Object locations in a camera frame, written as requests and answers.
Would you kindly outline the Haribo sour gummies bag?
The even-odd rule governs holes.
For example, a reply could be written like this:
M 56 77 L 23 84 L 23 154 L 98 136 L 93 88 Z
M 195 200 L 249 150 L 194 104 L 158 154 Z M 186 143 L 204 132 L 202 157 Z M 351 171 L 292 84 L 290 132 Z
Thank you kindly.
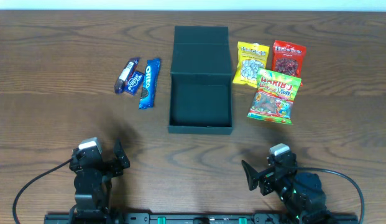
M 301 86 L 301 78 L 260 68 L 257 91 L 248 118 L 292 124 L 291 110 Z

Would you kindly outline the blue Eclipse mints box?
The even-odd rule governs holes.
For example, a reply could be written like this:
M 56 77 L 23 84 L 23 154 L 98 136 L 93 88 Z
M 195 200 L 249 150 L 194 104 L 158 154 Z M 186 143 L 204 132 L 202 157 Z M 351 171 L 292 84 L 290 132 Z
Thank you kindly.
M 124 91 L 131 95 L 135 95 L 140 85 L 143 83 L 144 77 L 145 75 L 143 73 L 135 71 L 130 79 L 128 79 Z

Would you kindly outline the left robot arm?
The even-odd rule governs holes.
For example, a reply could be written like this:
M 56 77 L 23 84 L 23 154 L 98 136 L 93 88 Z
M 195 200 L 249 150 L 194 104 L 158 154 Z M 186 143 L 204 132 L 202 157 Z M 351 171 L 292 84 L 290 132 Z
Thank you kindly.
M 130 167 L 120 140 L 113 148 L 115 158 L 104 161 L 98 138 L 82 141 L 71 155 L 69 168 L 74 179 L 75 202 L 68 215 L 69 223 L 123 223 L 124 215 L 110 206 L 111 179 Z

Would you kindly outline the red Hacks candy bag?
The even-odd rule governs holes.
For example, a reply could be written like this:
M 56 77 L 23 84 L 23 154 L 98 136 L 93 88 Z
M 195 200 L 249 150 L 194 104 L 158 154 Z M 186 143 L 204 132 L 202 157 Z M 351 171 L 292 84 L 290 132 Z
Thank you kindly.
M 273 43 L 272 70 L 301 78 L 306 47 L 291 42 L 275 40 Z

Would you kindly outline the dark blue chocolate bar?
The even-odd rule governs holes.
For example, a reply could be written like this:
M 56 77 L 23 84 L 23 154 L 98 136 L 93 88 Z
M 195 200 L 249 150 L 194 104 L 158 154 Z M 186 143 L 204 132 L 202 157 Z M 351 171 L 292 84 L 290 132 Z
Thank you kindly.
M 130 77 L 133 75 L 135 72 L 137 65 L 139 63 L 140 58 L 135 57 L 131 58 L 123 68 L 121 74 L 117 78 L 115 84 L 114 84 L 114 92 L 115 94 L 121 94 L 124 92 L 125 86 L 130 79 Z

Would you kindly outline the yellow Hacks candy bag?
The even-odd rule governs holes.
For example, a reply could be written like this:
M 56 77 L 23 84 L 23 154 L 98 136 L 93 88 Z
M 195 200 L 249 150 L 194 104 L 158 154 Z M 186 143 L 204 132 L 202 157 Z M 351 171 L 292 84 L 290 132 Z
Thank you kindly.
M 257 87 L 257 73 L 266 68 L 270 47 L 258 43 L 238 42 L 238 63 L 234 84 Z

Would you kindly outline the blue Oreo cookie pack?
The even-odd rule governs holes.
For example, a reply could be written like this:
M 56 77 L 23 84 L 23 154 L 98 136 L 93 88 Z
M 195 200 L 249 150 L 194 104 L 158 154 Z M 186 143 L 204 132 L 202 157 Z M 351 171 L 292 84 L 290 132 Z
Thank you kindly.
M 161 60 L 155 58 L 147 61 L 145 68 L 145 79 L 140 94 L 139 109 L 144 110 L 152 108 L 155 100 L 155 90 L 157 86 L 157 78 L 160 71 Z

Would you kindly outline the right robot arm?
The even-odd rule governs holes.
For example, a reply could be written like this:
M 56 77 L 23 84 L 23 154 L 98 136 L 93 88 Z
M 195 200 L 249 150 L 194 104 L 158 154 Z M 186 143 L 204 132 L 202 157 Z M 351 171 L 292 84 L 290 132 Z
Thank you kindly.
M 246 161 L 241 164 L 249 190 L 260 189 L 266 196 L 275 192 L 287 209 L 292 223 L 337 223 L 326 207 L 326 195 L 317 174 L 298 172 L 296 154 L 291 151 L 267 157 L 269 168 L 256 171 Z

